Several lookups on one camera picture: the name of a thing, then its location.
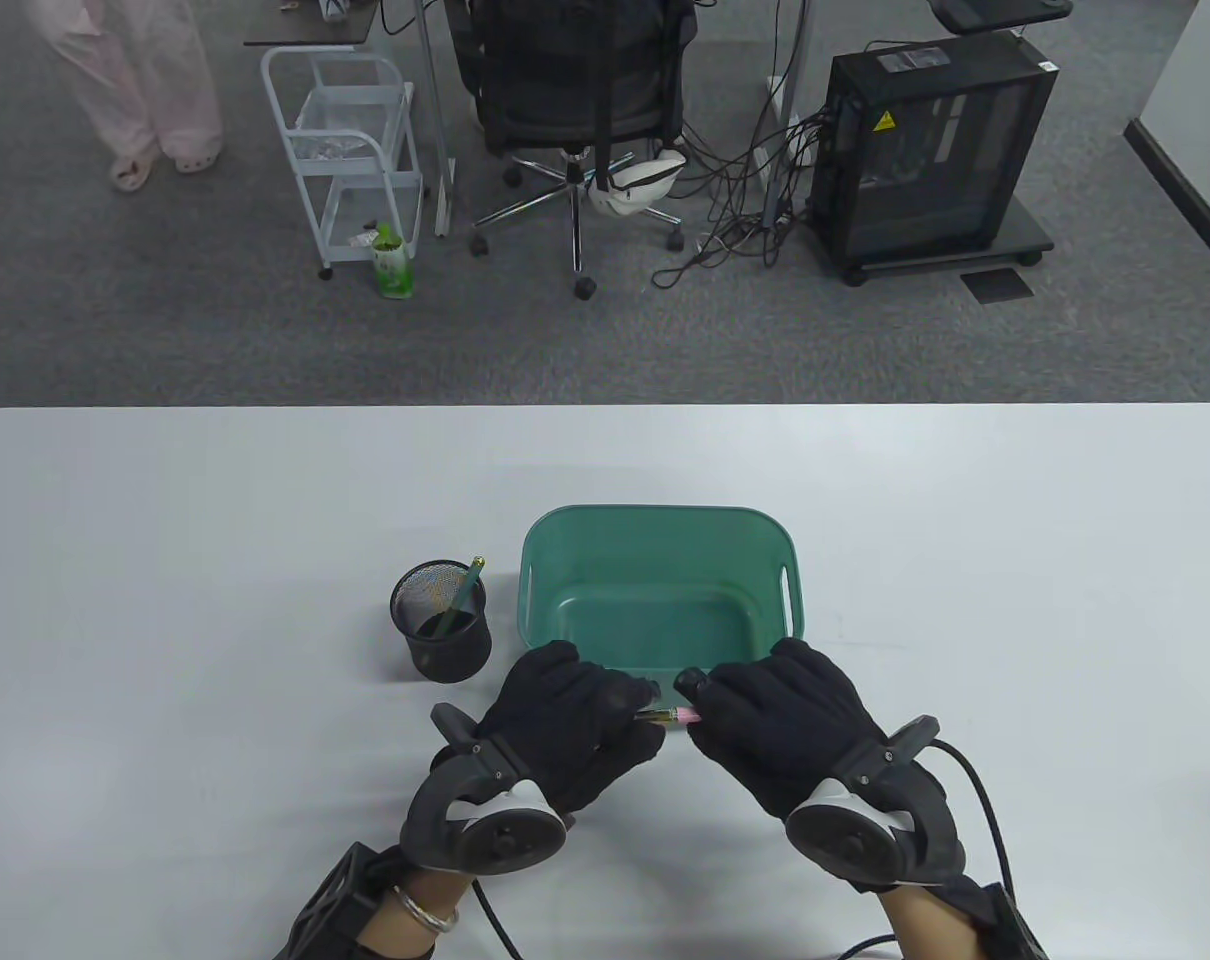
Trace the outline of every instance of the white metal cart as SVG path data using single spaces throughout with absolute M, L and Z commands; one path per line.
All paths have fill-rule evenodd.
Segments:
M 293 56 L 307 61 L 313 86 L 298 119 L 288 123 L 272 64 Z M 359 70 L 353 64 L 371 65 L 373 82 L 353 82 L 350 74 Z M 346 76 L 327 82 L 327 69 L 333 74 L 335 68 Z M 321 278 L 329 280 L 338 261 L 371 259 L 371 248 L 352 243 L 371 222 L 390 223 L 414 255 L 424 209 L 424 176 L 409 120 L 414 84 L 385 56 L 350 46 L 275 47 L 263 54 L 261 73 L 312 225 Z M 319 215 L 309 190 L 312 178 L 330 183 Z

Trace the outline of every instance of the hand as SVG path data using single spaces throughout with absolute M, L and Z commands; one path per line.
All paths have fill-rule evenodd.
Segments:
M 721 663 L 691 701 L 702 723 L 688 738 L 779 820 L 858 740 L 885 742 L 849 677 L 794 637 L 756 663 Z
M 663 746 L 663 728 L 636 720 L 650 682 L 578 659 L 570 643 L 517 660 L 477 737 L 503 736 L 559 814 L 581 810 Z

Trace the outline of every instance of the pink slipper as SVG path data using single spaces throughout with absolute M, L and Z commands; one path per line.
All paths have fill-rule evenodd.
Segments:
M 152 166 L 160 156 L 161 146 L 154 144 L 138 156 L 119 156 L 113 160 L 110 168 L 106 168 L 106 177 L 119 191 L 138 192 L 148 177 L 151 177 Z
M 207 156 L 174 157 L 174 169 L 183 174 L 201 173 L 202 169 L 208 169 L 218 163 L 218 154 L 220 151 L 215 150 Z

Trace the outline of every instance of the white table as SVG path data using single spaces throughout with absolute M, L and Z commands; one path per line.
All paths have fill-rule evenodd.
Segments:
M 565 502 L 778 518 L 807 639 L 979 765 L 1050 954 L 1210 958 L 1210 406 L 886 406 L 0 412 L 0 960 L 270 960 L 348 843 L 393 841 L 428 707 L 489 703 Z M 416 682 L 387 593 L 473 553 L 494 659 Z M 883 929 L 682 735 L 490 890 L 529 960 Z M 440 960 L 500 958 L 463 918 Z

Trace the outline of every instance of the computer tower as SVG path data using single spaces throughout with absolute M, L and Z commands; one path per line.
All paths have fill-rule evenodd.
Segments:
M 806 211 L 835 266 L 985 251 L 1056 76 L 1008 31 L 835 58 Z

